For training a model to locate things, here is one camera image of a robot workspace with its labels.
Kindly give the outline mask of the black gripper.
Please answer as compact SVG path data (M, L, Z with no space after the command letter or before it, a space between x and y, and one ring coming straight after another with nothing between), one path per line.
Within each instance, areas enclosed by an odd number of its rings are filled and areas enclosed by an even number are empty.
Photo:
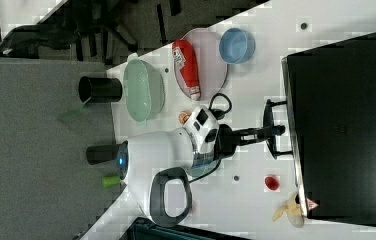
M214 145L214 158L224 159L234 155L236 148L241 145L250 145L267 141L267 138L280 136L285 132L283 125L265 126L262 128L242 129L240 134L233 131L228 125L219 126L218 134ZM257 137L248 137L247 135L256 135Z

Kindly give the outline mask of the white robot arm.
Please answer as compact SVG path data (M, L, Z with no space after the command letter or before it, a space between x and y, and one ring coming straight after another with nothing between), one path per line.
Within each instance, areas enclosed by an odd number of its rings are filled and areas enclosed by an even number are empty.
M269 144L285 132L285 127L268 122L261 128L233 130L218 121L223 110L200 105L182 127L132 137L119 146L116 156L120 179L128 186L142 212L155 224L173 227L192 208L190 184L195 177L188 171L209 166L216 170L221 161L234 155L239 146ZM170 200L167 186L179 182L185 194L185 208L172 216L166 211Z

